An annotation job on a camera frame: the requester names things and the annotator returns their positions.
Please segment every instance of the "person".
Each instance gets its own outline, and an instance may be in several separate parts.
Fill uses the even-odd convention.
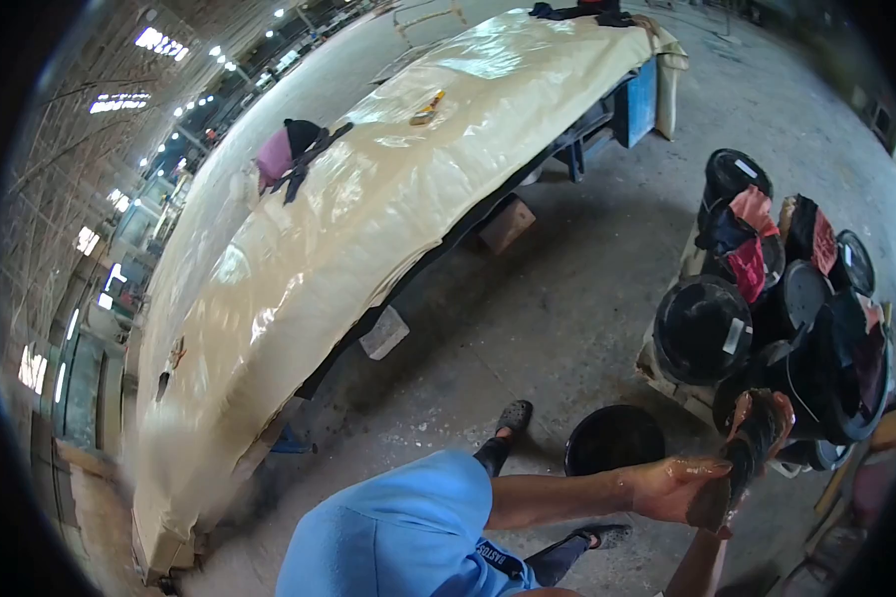
[[[321,132],[322,127],[309,120],[286,118],[283,121],[283,127],[263,143],[256,155],[260,195],[266,188],[276,186],[291,169],[292,157],[298,157],[309,149]]]
[[[313,508],[295,527],[276,595],[576,595],[555,586],[583,554],[621,543],[628,525],[581,526],[524,560],[483,532],[617,512],[685,523],[699,487],[731,469],[716,458],[672,458],[586,477],[500,477],[532,410],[526,400],[509,404],[474,458],[436,452]],[[665,596],[713,595],[724,550],[725,541],[699,530]]]

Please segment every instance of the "window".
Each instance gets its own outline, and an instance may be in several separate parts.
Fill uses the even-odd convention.
[[[80,233],[76,235],[76,250],[80,251],[84,255],[89,255],[93,252],[93,249],[94,247],[96,247],[96,243],[98,241],[99,235],[89,228],[83,226],[83,229],[80,230]]]
[[[120,280],[120,282],[126,282],[126,276],[122,273],[123,265],[122,264],[112,264],[112,269],[110,270],[110,277],[106,279],[106,287],[103,289],[104,291],[108,291],[110,289],[110,285],[112,285],[112,280],[115,278],[116,280]]]
[[[32,354],[30,346],[24,346],[24,355],[20,360],[20,372],[17,377],[37,394],[43,393],[43,376],[47,373],[47,359],[40,354]]]

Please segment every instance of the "concrete floor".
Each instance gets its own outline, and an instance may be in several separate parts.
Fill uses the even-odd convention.
[[[474,24],[518,4],[462,6]],[[676,142],[650,135],[633,150],[612,144],[588,162],[582,185],[550,161],[542,180],[522,192],[537,222],[501,257],[462,244],[414,280],[394,301],[411,334],[380,362],[357,345],[343,354],[293,422],[319,454],[263,462],[211,536],[203,569],[184,577],[184,594],[271,594],[295,523],[309,509],[433,451],[475,450],[514,398],[532,400],[536,413],[531,441],[506,473],[561,474],[574,425],[617,402],[653,412],[671,453],[714,449],[711,430],[633,376],[633,358],[675,272],[704,163],[718,147],[756,159],[776,197],[800,192],[836,229],[860,233],[877,267],[879,300],[896,304],[896,165],[872,133],[800,54],[768,33],[735,24],[742,43],[731,45],[714,35],[718,17],[689,6],[636,10],[655,16],[691,56],[680,80]],[[457,19],[442,17],[410,36],[420,44],[460,30]],[[141,397],[149,395],[147,370],[161,371],[200,281],[248,213],[238,189],[229,189],[233,174],[283,118],[335,120],[405,49],[390,15],[349,27],[267,93],[206,161],[151,285]],[[759,480],[737,523],[724,579],[796,559],[826,479],[809,473],[790,481],[771,471]],[[633,538],[586,555],[562,585],[585,595],[657,594],[693,532],[616,518],[634,525]],[[527,556],[574,526],[489,536]]]

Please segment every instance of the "pink cloth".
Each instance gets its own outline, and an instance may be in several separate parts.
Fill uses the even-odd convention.
[[[766,280],[764,248],[760,246],[760,237],[750,239],[736,251],[729,253],[727,263],[737,276],[737,289],[743,300],[747,303],[756,301],[764,290]]]
[[[286,127],[279,127],[275,135],[266,141],[256,157],[259,168],[259,192],[275,184],[292,167],[292,149],[288,144]]]
[[[780,233],[780,229],[770,217],[771,205],[770,197],[754,185],[748,186],[730,201],[730,209],[734,210],[734,215],[749,223],[764,237]]]

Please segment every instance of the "concrete block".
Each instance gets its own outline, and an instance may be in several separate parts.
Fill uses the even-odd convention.
[[[478,233],[478,236],[481,237],[485,245],[488,245],[492,253],[500,255],[534,221],[534,214],[527,208],[525,202],[520,198],[515,198]]]
[[[378,318],[375,327],[359,338],[359,343],[370,359],[380,361],[386,354],[392,352],[408,332],[408,326],[398,315],[398,311],[389,304],[383,310],[382,317]]]

